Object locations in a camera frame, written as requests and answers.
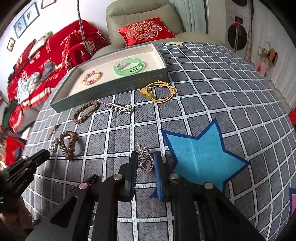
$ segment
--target embroidered red pillow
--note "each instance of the embroidered red pillow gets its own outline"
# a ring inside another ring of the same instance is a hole
[[[133,23],[119,29],[118,32],[123,36],[126,46],[176,37],[164,26],[160,18]]]
[[[22,72],[25,65],[29,62],[29,54],[32,47],[35,45],[35,43],[36,43],[36,39],[34,39],[31,43],[29,43],[29,45],[25,48],[22,55],[17,60],[17,63],[15,65],[15,76],[18,76]]]

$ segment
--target silver hair clip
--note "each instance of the silver hair clip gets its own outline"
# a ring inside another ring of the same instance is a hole
[[[52,138],[52,140],[50,141],[48,150],[54,154],[57,151],[57,147],[58,147],[58,138]]]
[[[150,173],[154,166],[154,160],[149,154],[149,149],[140,142],[137,143],[137,147],[139,168],[144,172]]]
[[[130,115],[133,112],[133,108],[127,105],[114,104],[112,102],[108,102],[105,100],[103,100],[102,103],[119,113],[125,113]]]

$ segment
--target red fabric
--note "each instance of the red fabric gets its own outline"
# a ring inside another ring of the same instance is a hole
[[[17,63],[15,65],[15,75],[18,76],[23,70],[24,66],[29,62],[29,53],[36,43],[36,39],[34,39],[29,45],[25,48],[24,52],[21,54]]]
[[[92,53],[108,45],[102,34],[84,20],[83,30],[87,45],[90,46]],[[72,67],[91,58],[81,42],[79,23],[75,21],[49,38],[46,46],[39,49],[22,72],[12,78],[7,88],[9,100],[16,99],[17,80],[19,78],[28,79],[34,72],[42,74],[44,66],[49,61],[55,62],[57,65],[63,63],[62,68],[55,70],[46,81],[30,94],[28,99],[15,108],[9,119],[9,126],[15,133],[23,122],[23,110],[34,108],[46,101],[59,81]]]
[[[160,18],[133,23],[119,29],[118,32],[123,36],[126,46],[176,37],[164,26]]]
[[[90,23],[88,23],[85,20],[82,20],[82,26],[83,26],[83,31],[84,31],[85,37],[87,37],[89,33],[97,33],[98,35],[101,36],[102,41],[106,42],[105,38],[101,35],[101,33],[94,26],[92,26]],[[49,48],[51,50],[54,50],[55,52],[59,52],[59,53],[64,51],[66,41],[68,40],[68,36],[71,33],[73,33],[73,34],[80,33],[80,27],[79,27],[78,20],[76,20],[75,22],[64,27],[63,29],[58,31],[55,35],[50,37],[50,39],[48,40]]]
[[[30,55],[30,57],[34,57],[34,55],[39,51],[39,49],[41,49],[44,45],[47,44],[47,40],[50,38],[50,36],[52,35],[52,32],[48,32],[45,35],[43,35],[33,46],[33,48],[31,49],[30,53],[32,52],[32,54]]]
[[[296,125],[296,108],[294,108],[289,114],[290,121]]]
[[[5,164],[6,166],[10,166],[15,162],[15,151],[18,147],[24,149],[24,144],[22,144],[19,140],[14,139],[11,136],[7,136],[6,140],[6,153],[5,153]]]
[[[95,54],[102,47],[107,46],[107,42],[103,41],[97,33],[89,34],[85,39],[88,49]],[[69,71],[73,66],[82,64],[91,59],[87,52],[84,43],[82,42],[81,34],[75,33],[68,36],[63,53],[63,62],[66,65],[66,70]]]

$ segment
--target yellow hair tie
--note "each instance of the yellow hair tie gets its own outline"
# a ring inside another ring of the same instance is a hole
[[[152,93],[152,90],[150,88],[151,86],[167,87],[170,90],[170,95],[164,99],[157,100],[157,99],[155,99],[155,96]],[[154,102],[156,104],[162,104],[162,103],[169,101],[173,97],[173,95],[177,93],[177,88],[171,86],[169,83],[162,82],[162,81],[158,80],[157,82],[153,82],[151,84],[148,84],[146,87],[142,88],[140,90],[140,93],[141,93],[141,95],[146,96],[147,100],[151,100],[152,102]]]

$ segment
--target heart pendant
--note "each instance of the heart pendant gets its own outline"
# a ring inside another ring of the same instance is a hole
[[[138,162],[139,162],[139,168],[142,171],[147,172],[147,173],[150,173],[152,171],[153,166],[154,166],[154,161],[150,156],[145,157],[145,158],[140,158],[138,160]]]

